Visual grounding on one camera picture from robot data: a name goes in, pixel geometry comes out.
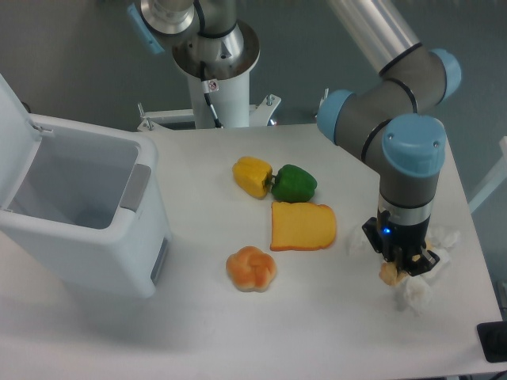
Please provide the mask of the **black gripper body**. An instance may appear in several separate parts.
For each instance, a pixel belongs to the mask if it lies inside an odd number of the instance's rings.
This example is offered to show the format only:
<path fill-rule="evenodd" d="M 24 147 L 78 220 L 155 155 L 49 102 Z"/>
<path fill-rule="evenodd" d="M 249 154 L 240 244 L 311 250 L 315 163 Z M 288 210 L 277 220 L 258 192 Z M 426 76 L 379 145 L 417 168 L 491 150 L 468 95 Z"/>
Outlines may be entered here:
<path fill-rule="evenodd" d="M 414 255 L 432 257 L 433 267 L 439 261 L 439 257 L 425 243 L 428 226 L 429 218 L 415 225 L 404 226 L 396 223 L 389 211 L 379 211 L 377 217 L 371 217 L 362 228 L 375 252 L 383 255 L 383 250 L 389 245 L 400 247 L 400 263 L 396 266 L 403 271 L 404 263 Z"/>

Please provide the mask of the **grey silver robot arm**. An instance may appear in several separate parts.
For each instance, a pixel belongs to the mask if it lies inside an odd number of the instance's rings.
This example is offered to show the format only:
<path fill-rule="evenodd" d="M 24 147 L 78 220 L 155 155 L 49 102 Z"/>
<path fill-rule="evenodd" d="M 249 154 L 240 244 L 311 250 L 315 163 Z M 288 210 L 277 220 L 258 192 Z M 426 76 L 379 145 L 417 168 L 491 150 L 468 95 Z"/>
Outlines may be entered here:
<path fill-rule="evenodd" d="M 364 233 L 398 272 L 419 276 L 439 262 L 425 235 L 446 139 L 442 123 L 426 111 L 456 91 L 461 69 L 445 50 L 426 49 L 389 1 L 332 1 L 330 7 L 381 82 L 359 96 L 340 90 L 324 98 L 318 129 L 379 174 L 377 214 Z M 171 46 L 196 93 L 196 125 L 228 126 L 238 93 L 229 91 L 219 104 L 211 83 L 246 74 L 260 55 L 235 2 L 141 1 L 128 13 L 153 52 Z"/>

